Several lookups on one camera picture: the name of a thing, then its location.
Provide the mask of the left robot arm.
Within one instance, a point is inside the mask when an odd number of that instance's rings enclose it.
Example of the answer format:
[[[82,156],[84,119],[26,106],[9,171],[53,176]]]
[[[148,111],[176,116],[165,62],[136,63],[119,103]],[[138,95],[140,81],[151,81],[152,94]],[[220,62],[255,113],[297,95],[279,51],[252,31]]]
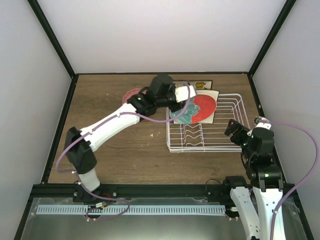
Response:
[[[184,83],[177,87],[167,74],[153,78],[149,86],[131,95],[112,114],[82,129],[70,128],[67,131],[62,156],[73,165],[71,172],[77,175],[84,195],[89,201],[97,202],[102,196],[101,185],[96,173],[95,151],[106,141],[124,129],[141,120],[153,121],[151,117],[159,108],[169,108],[181,116],[196,95],[194,88]]]

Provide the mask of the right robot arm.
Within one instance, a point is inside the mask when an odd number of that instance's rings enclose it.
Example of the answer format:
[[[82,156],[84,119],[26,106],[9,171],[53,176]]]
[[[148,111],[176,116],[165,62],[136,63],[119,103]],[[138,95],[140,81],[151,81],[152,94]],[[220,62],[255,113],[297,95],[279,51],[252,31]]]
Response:
[[[237,208],[246,239],[286,239],[282,208],[277,206],[283,197],[283,175],[273,162],[271,124],[257,117],[255,127],[249,129],[230,119],[224,134],[241,148],[241,161],[250,181],[247,185],[242,176],[227,176],[222,188],[223,198]]]

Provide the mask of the floral square plate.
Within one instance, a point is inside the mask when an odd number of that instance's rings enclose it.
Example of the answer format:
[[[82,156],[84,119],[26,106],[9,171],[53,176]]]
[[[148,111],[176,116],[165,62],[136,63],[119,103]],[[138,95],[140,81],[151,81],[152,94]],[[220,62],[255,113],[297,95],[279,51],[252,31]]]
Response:
[[[193,86],[195,90],[211,90],[213,81],[212,80],[174,80],[173,83],[175,86],[183,87],[184,83],[187,83],[189,86]]]

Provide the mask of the pink polka dot plate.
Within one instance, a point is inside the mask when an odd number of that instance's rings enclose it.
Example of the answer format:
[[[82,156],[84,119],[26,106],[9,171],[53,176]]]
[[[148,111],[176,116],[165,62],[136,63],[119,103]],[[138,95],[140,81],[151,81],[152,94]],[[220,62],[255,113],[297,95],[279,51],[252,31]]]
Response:
[[[122,104],[125,104],[128,99],[130,99],[132,96],[139,94],[141,91],[141,88],[134,88],[132,90],[129,90],[123,97],[122,97]]]

